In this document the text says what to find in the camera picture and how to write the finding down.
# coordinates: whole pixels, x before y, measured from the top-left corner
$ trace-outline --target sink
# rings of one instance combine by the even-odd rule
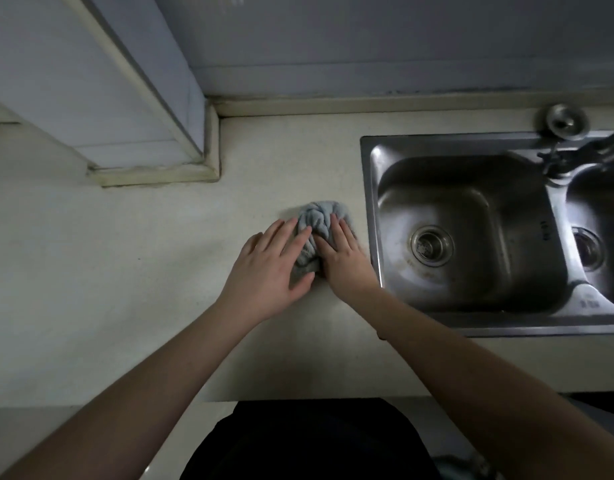
[[[538,153],[555,143],[363,137],[381,285],[469,336],[614,333],[614,170],[549,179]]]
[[[576,177],[567,191],[567,216],[587,281],[614,303],[614,171]]]

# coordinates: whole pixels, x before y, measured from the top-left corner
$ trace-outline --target drain strainer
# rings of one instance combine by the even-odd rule
[[[424,226],[411,236],[411,252],[425,266],[444,265],[454,254],[454,242],[438,226]]]
[[[600,239],[596,234],[584,227],[572,227],[571,230],[574,233],[578,255],[584,270],[597,270],[605,257]]]

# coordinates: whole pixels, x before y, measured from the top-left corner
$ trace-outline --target towel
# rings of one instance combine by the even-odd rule
[[[309,241],[303,246],[303,250],[296,259],[294,270],[298,275],[306,274],[311,271],[316,273],[322,272],[322,263],[316,249],[316,242],[313,235],[318,234],[329,243],[334,249],[336,245],[331,234],[331,214],[334,213],[339,219],[344,219],[351,232],[356,235],[354,228],[349,218],[349,211],[340,202],[332,200],[323,200],[320,202],[311,202],[300,209],[298,215],[298,232],[311,226],[311,236]]]

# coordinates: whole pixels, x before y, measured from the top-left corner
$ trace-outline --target kitchen counter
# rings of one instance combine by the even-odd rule
[[[585,108],[594,129],[614,107]],[[215,184],[101,189],[70,150],[0,127],[0,406],[84,404],[217,297],[242,243],[312,200],[367,218],[359,139],[532,129],[534,110],[230,118]],[[614,335],[476,339],[559,391],[614,390]],[[428,394],[327,283],[261,324],[206,401]]]

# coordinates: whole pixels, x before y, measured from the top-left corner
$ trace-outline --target right hand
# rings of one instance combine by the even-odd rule
[[[379,289],[380,284],[351,229],[335,214],[331,215],[331,233],[336,249],[319,235],[314,234],[314,240],[325,265],[329,286],[337,297],[350,305],[359,293]]]

